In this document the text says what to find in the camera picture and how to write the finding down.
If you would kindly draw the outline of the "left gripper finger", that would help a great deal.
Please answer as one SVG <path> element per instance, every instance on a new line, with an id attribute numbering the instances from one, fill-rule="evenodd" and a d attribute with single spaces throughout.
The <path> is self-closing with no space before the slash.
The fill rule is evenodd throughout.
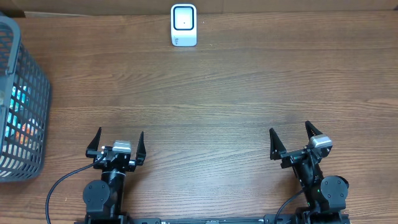
<path id="1" fill-rule="evenodd" d="M 146 158 L 146 148 L 144 145 L 144 132 L 141 132 L 136 151 L 136 165 L 142 166 Z"/>
<path id="2" fill-rule="evenodd" d="M 102 131 L 102 127 L 99 127 L 95 137 L 87 146 L 87 148 L 86 148 L 87 151 L 97 151 L 98 150 L 98 146 L 100 143 L 100 137 L 101 137 L 101 131 Z"/>

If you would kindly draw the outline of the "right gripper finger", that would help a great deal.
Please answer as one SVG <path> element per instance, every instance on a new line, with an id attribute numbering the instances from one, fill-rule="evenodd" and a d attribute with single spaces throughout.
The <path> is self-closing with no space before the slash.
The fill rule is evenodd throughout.
<path id="1" fill-rule="evenodd" d="M 322 132 L 319 131 L 310 121 L 305 122 L 305 128 L 309 139 L 314 136 L 322 135 Z"/>
<path id="2" fill-rule="evenodd" d="M 270 128 L 269 134 L 271 141 L 270 159 L 279 160 L 282 158 L 281 155 L 285 154 L 287 150 L 273 128 Z"/>

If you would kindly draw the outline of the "orange Kleenex tissue pack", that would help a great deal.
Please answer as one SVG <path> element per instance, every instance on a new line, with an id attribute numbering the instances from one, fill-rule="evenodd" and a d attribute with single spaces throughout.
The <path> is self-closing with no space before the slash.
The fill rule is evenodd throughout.
<path id="1" fill-rule="evenodd" d="M 13 136 L 18 144 L 28 146 L 40 139 L 34 120 L 29 119 L 28 122 L 24 123 L 22 120 L 17 119 L 15 125 Z"/>

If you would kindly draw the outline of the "teal wet wipes pack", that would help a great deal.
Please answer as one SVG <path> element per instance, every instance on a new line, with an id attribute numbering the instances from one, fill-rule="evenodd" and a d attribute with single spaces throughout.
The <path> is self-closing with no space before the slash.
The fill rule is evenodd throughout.
<path id="1" fill-rule="evenodd" d="M 12 87 L 11 100 L 9 109 L 6 116 L 5 137 L 14 139 L 14 128 L 17 119 L 22 120 L 24 123 L 28 122 L 32 113 L 28 111 L 30 106 L 30 87 L 19 86 Z"/>

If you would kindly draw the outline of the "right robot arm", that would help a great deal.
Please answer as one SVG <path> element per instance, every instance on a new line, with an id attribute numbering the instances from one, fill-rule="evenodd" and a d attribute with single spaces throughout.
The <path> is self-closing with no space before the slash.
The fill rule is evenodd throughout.
<path id="1" fill-rule="evenodd" d="M 305 122 L 308 144 L 302 149 L 288 152 L 271 128 L 270 159 L 280 160 L 281 168 L 291 167 L 301 190 L 285 201 L 274 215 L 265 215 L 265 223 L 349 223 L 349 216 L 342 214 L 346 208 L 349 182 L 338 175 L 324 176 L 319 163 L 333 147 L 332 140 L 319 131 L 310 121 Z M 283 209 L 303 194 L 306 207 L 299 207 L 291 215 L 283 215 Z"/>

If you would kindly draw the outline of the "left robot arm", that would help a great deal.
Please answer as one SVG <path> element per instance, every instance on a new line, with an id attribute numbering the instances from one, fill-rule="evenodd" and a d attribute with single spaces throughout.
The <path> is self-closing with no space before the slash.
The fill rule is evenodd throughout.
<path id="1" fill-rule="evenodd" d="M 126 174 L 144 164 L 146 148 L 144 133 L 140 134 L 136 155 L 132 155 L 131 142 L 117 140 L 99 152 L 102 129 L 99 128 L 86 148 L 86 157 L 93 159 L 92 167 L 101 171 L 101 178 L 93 180 L 83 190 L 86 204 L 85 223 L 132 223 L 122 211 Z"/>

